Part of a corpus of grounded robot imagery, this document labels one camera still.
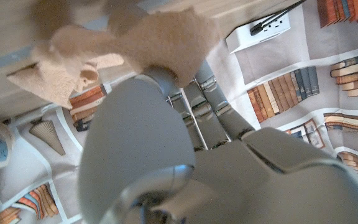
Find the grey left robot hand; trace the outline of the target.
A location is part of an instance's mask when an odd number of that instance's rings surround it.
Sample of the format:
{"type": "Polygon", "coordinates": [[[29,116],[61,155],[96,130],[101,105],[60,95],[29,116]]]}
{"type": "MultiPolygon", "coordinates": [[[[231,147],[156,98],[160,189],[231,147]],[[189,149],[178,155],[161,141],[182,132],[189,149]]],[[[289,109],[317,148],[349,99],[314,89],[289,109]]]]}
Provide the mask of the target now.
{"type": "Polygon", "coordinates": [[[358,223],[358,177],[337,159],[235,110],[196,151],[150,67],[99,106],[78,178],[86,223],[358,223]]]}

